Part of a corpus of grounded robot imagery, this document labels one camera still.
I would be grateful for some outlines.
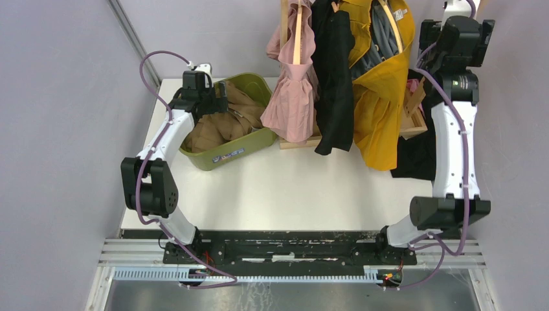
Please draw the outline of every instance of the wooden hanger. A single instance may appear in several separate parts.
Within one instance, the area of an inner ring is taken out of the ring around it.
[[[396,46],[398,48],[398,54],[402,53],[402,38],[400,37],[400,31],[398,31],[398,27],[396,25],[396,21],[394,20],[393,13],[391,13],[391,10],[389,9],[389,6],[387,5],[387,2],[385,0],[378,0],[379,4],[381,4],[381,7],[385,11],[385,14],[387,14],[387,17],[389,18],[389,23],[391,24],[391,28],[393,29],[393,32],[395,34],[396,39]]]
[[[339,3],[335,4],[335,2],[332,2],[331,8],[333,9],[333,12],[336,13],[337,11],[339,11]]]
[[[280,0],[280,48],[288,42],[288,0]]]
[[[303,7],[301,0],[297,6],[297,20],[295,24],[295,45],[293,47],[293,64],[299,65],[301,63],[301,17],[303,15]]]

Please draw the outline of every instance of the black jacket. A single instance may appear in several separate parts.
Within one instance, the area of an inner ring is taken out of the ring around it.
[[[348,57],[355,46],[349,13],[334,12],[332,0],[312,5],[315,32],[313,67],[319,78],[319,100],[315,103],[322,140],[315,152],[324,156],[332,148],[349,151],[353,144],[353,86]]]

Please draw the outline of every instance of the white table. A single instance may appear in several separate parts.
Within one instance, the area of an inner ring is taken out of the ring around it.
[[[266,78],[274,89],[277,78]],[[164,79],[160,96],[169,100],[181,79]],[[164,119],[156,102],[145,144]],[[368,168],[353,145],[322,156],[314,148],[280,150],[278,141],[210,172],[177,153],[171,167],[179,208],[199,229],[217,230],[380,230],[409,212],[413,196],[431,196],[430,181],[393,179]],[[126,209],[122,229],[142,225]]]

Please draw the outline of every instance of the white wall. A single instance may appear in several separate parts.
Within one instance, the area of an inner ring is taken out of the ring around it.
[[[545,0],[486,1],[496,19],[475,69],[477,178],[492,213],[473,226],[504,311],[549,310],[549,43]]]
[[[0,1],[0,310],[82,310],[153,97],[107,1]]]
[[[210,62],[217,78],[252,72],[278,76],[278,62],[265,46],[280,23],[280,0],[120,0],[147,52],[169,50],[195,63]],[[442,18],[442,0],[407,1],[416,20]],[[412,59],[417,53],[412,50]],[[151,59],[162,78],[181,76],[180,60]]]

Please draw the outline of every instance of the pink dress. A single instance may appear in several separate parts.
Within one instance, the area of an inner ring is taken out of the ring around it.
[[[314,100],[318,97],[318,79],[311,55],[315,52],[315,34],[311,29],[311,3],[302,0],[302,32],[300,64],[294,65],[297,0],[290,0],[288,10],[288,42],[280,48],[280,26],[269,44],[267,55],[278,59],[282,68],[273,96],[261,116],[263,126],[292,143],[305,143],[313,135]]]

